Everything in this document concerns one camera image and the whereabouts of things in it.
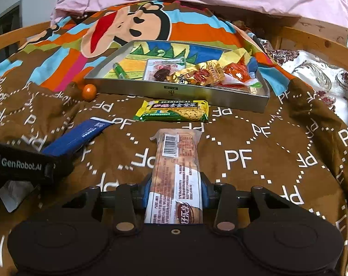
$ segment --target snack bag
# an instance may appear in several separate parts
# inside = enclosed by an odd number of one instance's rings
[[[171,83],[206,86],[220,82],[225,78],[217,60],[198,63],[167,77]]]
[[[202,189],[197,144],[201,131],[160,129],[145,223],[202,223]]]
[[[147,59],[143,80],[165,82],[167,76],[184,68],[184,57],[175,59]]]
[[[208,121],[208,103],[198,101],[144,101],[134,120]]]
[[[262,84],[256,78],[255,73],[248,72],[247,66],[242,62],[230,63],[222,69],[225,78],[221,81],[221,85],[236,84],[239,86],[262,88]]]
[[[224,67],[232,62],[238,63],[243,60],[244,64],[248,65],[251,58],[252,57],[245,48],[240,48],[229,52],[223,52],[219,59],[219,64],[221,67]]]

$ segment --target packaged bread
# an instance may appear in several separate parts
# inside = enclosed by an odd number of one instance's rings
[[[202,190],[197,144],[201,131],[160,129],[145,223],[202,223]]]
[[[208,102],[197,101],[144,101],[134,116],[135,120],[208,121]]]

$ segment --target wooden bed frame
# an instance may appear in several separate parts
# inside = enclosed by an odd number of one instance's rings
[[[270,40],[274,49],[310,51],[329,63],[343,67],[348,71],[348,48],[342,45],[342,43],[346,44],[348,29],[305,18],[293,23],[293,27],[286,27],[285,25],[290,24],[285,20],[290,20],[290,18],[275,21],[264,14],[260,15],[263,17],[262,21],[265,21],[266,38]],[[37,35],[49,27],[50,23],[44,22],[0,35],[0,49],[13,43],[22,46],[27,38]]]

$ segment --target plastic wrapper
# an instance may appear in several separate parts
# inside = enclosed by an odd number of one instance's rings
[[[217,60],[210,60],[178,71],[167,77],[171,83],[207,86],[224,80]]]
[[[195,101],[144,101],[134,116],[135,120],[208,121],[208,102]]]
[[[184,57],[175,59],[147,59],[143,80],[166,82],[167,76],[184,68]]]
[[[0,198],[7,211],[11,213],[34,189],[29,181],[7,181],[0,188]]]
[[[255,74],[253,72],[248,72],[247,66],[242,62],[230,63],[222,69],[225,78],[221,81],[221,85],[237,84],[240,87],[262,87],[262,84],[258,81]]]
[[[197,144],[201,131],[160,129],[145,223],[202,223],[202,190]]]

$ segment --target orange fruit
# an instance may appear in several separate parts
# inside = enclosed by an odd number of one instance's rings
[[[96,86],[93,84],[87,84],[83,87],[82,90],[82,97],[85,101],[92,101],[94,98],[96,98],[97,89]]]

